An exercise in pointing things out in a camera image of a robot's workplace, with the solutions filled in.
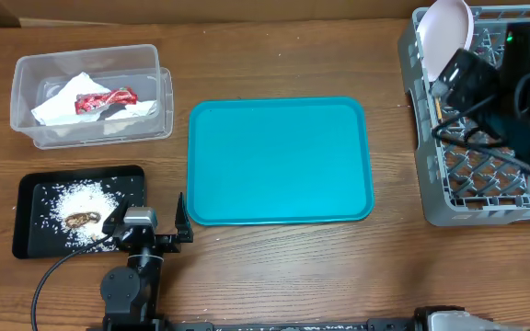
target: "red candy bar wrapper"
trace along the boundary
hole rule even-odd
[[[75,111],[77,114],[85,114],[114,103],[135,105],[136,101],[138,101],[138,96],[134,91],[129,87],[123,87],[108,93],[79,95],[75,102]]]

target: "teal rectangular tray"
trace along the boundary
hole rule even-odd
[[[363,108],[350,97],[202,102],[187,196],[202,225],[361,220],[374,207]]]

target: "dish rack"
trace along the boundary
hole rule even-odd
[[[530,219],[530,197],[524,175],[515,166],[484,154],[436,141],[437,106],[428,93],[431,83],[417,27],[429,8],[418,8],[398,41],[404,90],[414,107],[418,148],[416,167],[424,216],[437,226],[507,224]],[[530,22],[530,6],[474,6],[474,36],[470,51],[500,67],[508,23]],[[458,114],[441,105],[443,120]],[[447,133],[463,140],[476,124],[463,118]],[[488,137],[478,137],[486,141]],[[512,151],[501,150],[506,154]]]

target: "transparent plastic bin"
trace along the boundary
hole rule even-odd
[[[147,116],[54,126],[40,125],[31,110],[85,72],[108,89],[129,86],[140,101],[156,100]],[[153,45],[25,56],[17,61],[11,90],[10,125],[40,149],[164,139],[173,131],[171,76]]]

